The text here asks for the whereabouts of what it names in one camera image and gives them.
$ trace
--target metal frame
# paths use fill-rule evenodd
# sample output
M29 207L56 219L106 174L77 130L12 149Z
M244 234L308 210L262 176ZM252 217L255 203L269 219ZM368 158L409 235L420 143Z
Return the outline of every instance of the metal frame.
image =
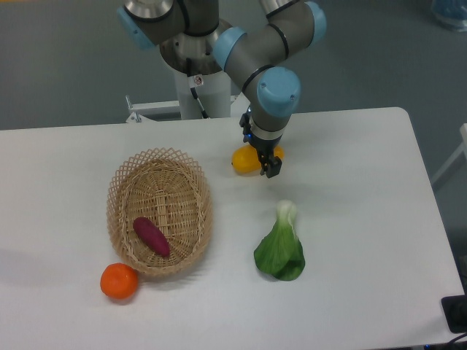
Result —
M439 190L467 161L467 124L460 127L463 142L431 178L433 191Z

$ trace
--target green leafy vegetable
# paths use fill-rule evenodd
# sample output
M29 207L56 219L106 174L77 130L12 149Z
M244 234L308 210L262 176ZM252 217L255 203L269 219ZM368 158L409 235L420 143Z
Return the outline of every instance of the green leafy vegetable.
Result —
M297 207L291 201L277 204L277 220L254 256L258 270L281 281L297 279L305 268L304 250L293 225Z

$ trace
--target yellow fruit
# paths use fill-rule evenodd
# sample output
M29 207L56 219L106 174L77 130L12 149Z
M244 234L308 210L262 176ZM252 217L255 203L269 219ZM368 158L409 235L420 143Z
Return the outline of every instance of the yellow fruit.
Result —
M274 155L280 159L284 158L284 150L281 146L274 149ZM236 172L240 174L250 173L261 169L258 153L250 144L240 147L232 154L232 165Z

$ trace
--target black cable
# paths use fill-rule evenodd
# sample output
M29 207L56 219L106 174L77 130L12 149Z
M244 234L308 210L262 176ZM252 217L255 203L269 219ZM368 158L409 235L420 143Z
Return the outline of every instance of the black cable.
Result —
M465 338L465 337L467 337L467 333L461 334L461 335L459 335L458 337L455 337L455 338L451 339L451 340L449 341L449 343L447 343L447 344L443 347L442 350L449 350L449 349L451 349L451 348L452 348L452 345L453 345L456 341L459 341L460 339L463 339L463 338Z

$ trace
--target white table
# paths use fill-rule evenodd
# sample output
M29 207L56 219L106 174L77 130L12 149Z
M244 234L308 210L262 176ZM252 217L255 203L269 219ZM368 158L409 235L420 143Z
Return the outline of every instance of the white table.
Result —
M1 132L1 347L326 350L454 337L440 299L463 289L405 111L293 116L273 179L233 172L241 145L230 118ZM99 289L119 261L107 188L154 147L205 170L213 237L193 271L116 305ZM294 282L263 278L253 260L284 198L298 206L306 258Z

